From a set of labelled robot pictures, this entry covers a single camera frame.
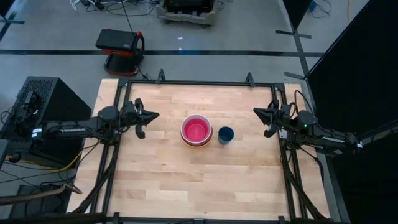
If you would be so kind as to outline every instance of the equipment on cart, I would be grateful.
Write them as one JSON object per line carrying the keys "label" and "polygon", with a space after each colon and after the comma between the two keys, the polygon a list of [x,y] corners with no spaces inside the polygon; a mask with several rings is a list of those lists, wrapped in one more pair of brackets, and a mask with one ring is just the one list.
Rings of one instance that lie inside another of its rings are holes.
{"label": "equipment on cart", "polygon": [[145,51],[144,37],[141,32],[103,29],[95,45],[104,53],[109,54],[104,65],[104,69],[109,74],[137,75]]}
{"label": "equipment on cart", "polygon": [[166,22],[186,21],[207,27],[216,22],[218,4],[217,0],[161,0],[156,13]]}

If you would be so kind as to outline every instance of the blue cup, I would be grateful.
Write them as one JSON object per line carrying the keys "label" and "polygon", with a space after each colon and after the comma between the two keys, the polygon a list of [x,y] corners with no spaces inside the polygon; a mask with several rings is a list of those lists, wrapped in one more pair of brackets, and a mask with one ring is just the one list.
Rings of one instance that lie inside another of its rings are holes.
{"label": "blue cup", "polygon": [[234,138],[234,130],[230,127],[222,127],[218,130],[218,141],[222,145],[228,144]]}

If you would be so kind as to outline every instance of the computer tower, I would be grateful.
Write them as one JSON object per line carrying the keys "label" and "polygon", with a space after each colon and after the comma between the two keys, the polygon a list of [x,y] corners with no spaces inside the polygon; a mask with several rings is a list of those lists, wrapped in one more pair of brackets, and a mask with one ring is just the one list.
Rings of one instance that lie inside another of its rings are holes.
{"label": "computer tower", "polygon": [[[16,116],[22,105],[34,92],[37,96],[37,114],[16,126]],[[9,153],[21,159],[51,167],[65,167],[79,153],[83,138],[46,139],[41,145],[32,144],[31,134],[38,124],[49,121],[82,121],[89,119],[91,108],[60,78],[27,77],[0,132],[1,139],[9,140]]]}

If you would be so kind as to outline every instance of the concrete floor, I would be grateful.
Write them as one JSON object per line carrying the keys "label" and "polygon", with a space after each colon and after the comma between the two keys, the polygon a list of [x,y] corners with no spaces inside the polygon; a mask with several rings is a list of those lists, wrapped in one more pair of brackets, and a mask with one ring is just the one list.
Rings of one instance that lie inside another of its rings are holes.
{"label": "concrete floor", "polygon": [[[352,1],[350,19],[368,0]],[[103,28],[129,31],[124,16],[108,12],[86,12],[82,4],[74,11],[68,0],[19,0],[10,10],[17,9],[17,20],[24,25],[11,25],[0,41],[0,50],[96,50],[96,38]],[[325,8],[324,1],[317,0]],[[304,52],[325,52],[349,24],[347,1],[330,0],[331,16],[316,19],[307,13],[298,28],[299,33],[312,35],[301,38]],[[146,50],[260,50],[297,52],[294,38],[276,34],[275,30],[290,31],[289,20],[282,0],[225,1],[215,26],[207,29],[199,25],[173,22],[164,24],[155,11],[149,16],[130,17],[133,30],[140,30],[146,39]],[[148,12],[147,4],[128,6],[128,14]],[[93,107],[102,78],[117,78],[103,70],[105,55],[0,55],[0,111],[12,106],[27,76],[60,77],[89,106]],[[319,58],[306,58],[312,68]],[[146,55],[141,70],[155,77],[163,68],[169,80],[243,81],[248,72],[256,82],[300,83],[284,76],[284,72],[303,74],[298,57],[221,56],[221,55]],[[2,170],[19,177],[43,173],[41,170],[16,169],[4,165]],[[0,173],[0,181],[11,180]],[[58,174],[26,179],[32,184],[59,180]],[[15,195],[14,181],[1,184],[0,195]],[[338,220],[333,191],[325,182],[332,218]],[[7,218],[11,207],[0,208],[0,218]]]}

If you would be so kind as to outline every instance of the wooden table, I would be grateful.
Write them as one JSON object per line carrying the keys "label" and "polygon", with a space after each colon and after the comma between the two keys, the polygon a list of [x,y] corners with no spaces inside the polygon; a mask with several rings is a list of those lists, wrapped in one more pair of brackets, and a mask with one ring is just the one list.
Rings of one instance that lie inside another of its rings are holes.
{"label": "wooden table", "polygon": [[[117,83],[102,80],[94,115],[113,104]],[[285,89],[291,102],[294,91],[301,87],[288,84]],[[145,109],[159,112],[160,117],[145,128],[145,139],[138,139],[134,128],[123,134],[108,215],[240,220],[277,220],[283,215],[289,219],[278,137],[265,138],[267,126],[252,111],[267,108],[272,99],[270,88],[133,84],[130,100],[135,98],[141,98]],[[301,98],[298,106],[304,109]],[[213,125],[213,139],[205,147],[192,148],[181,140],[180,125],[191,114],[202,114]],[[226,146],[217,141],[222,126],[235,132]],[[85,144],[95,142],[87,139]],[[68,211],[94,187],[101,148],[80,165],[75,185],[83,195],[72,194]],[[316,156],[313,149],[307,149]],[[329,217],[317,163],[302,151],[297,154],[304,190]],[[295,191],[294,199],[299,217]]]}

